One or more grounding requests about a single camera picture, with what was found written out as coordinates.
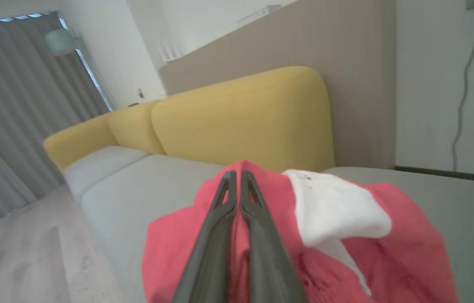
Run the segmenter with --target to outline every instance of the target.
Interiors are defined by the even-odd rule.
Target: lamp shade
[[[77,45],[74,37],[67,29],[56,29],[44,36],[50,52],[54,56],[64,56],[76,50]]]

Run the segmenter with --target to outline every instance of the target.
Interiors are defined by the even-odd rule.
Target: baseboard
[[[458,178],[458,179],[474,180],[474,174],[457,173],[455,171],[406,167],[406,166],[397,166],[395,167],[395,170],[408,171],[410,173],[419,173],[419,174],[437,175],[437,176],[444,176],[444,177],[451,177],[451,178]]]

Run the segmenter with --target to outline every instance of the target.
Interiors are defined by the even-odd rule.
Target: gray curtain
[[[57,14],[0,23],[0,218],[62,184],[42,141],[108,112],[77,54],[54,57]]]

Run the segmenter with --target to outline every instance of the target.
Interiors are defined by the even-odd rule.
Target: sofa backrest
[[[166,155],[275,171],[335,167],[329,97],[308,67],[285,67],[170,96],[152,109]]]
[[[308,67],[285,67],[120,109],[48,137],[60,171],[106,146],[270,170],[335,167],[329,97]]]
[[[151,122],[153,108],[158,102],[142,103],[112,113],[108,123],[120,146],[150,154],[165,154]]]

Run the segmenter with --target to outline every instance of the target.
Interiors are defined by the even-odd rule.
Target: gray floor
[[[121,293],[65,186],[0,220],[0,303],[115,303]]]

